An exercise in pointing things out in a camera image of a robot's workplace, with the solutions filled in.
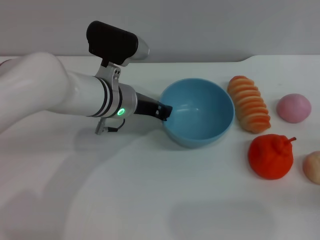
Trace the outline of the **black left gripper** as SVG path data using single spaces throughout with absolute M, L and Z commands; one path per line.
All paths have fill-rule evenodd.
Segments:
M 170 117 L 173 107 L 165 105 L 153 98 L 136 93 L 137 105 L 135 109 L 136 115 L 145 115 L 157 118 L 161 121 L 167 121 Z

